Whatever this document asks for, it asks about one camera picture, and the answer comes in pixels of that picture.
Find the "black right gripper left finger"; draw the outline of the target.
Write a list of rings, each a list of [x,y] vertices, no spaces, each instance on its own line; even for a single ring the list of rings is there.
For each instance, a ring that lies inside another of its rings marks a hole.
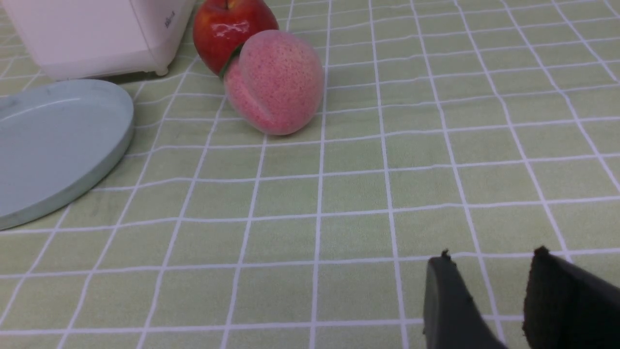
[[[481,316],[448,250],[427,262],[423,334],[428,349],[504,349]]]

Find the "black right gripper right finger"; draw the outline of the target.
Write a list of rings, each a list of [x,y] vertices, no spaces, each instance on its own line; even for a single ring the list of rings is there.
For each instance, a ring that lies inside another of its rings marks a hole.
[[[620,290],[549,252],[534,250],[523,333],[532,349],[617,349]]]

